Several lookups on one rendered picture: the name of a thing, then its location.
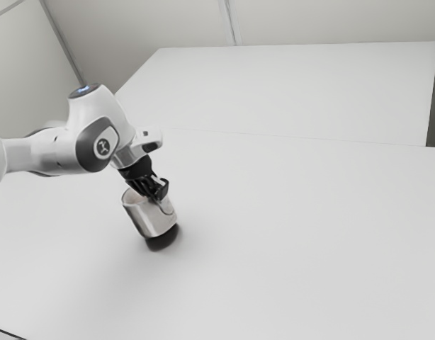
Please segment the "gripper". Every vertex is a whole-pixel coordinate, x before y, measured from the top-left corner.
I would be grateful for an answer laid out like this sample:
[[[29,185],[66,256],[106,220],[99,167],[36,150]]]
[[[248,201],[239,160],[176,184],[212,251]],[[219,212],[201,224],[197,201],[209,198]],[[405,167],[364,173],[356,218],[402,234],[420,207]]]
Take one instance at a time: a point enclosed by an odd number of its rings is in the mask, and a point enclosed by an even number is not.
[[[140,195],[151,195],[155,200],[163,200],[168,193],[169,181],[155,176],[150,157],[142,157],[118,172],[126,184]]]

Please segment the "silver metal mug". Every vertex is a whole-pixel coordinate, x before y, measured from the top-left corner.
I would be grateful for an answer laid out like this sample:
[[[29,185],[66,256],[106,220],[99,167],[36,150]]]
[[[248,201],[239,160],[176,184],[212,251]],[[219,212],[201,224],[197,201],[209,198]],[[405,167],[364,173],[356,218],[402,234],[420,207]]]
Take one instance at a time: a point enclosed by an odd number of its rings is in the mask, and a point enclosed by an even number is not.
[[[121,197],[121,203],[145,239],[166,234],[177,222],[176,211],[168,196],[156,202],[128,188]]]

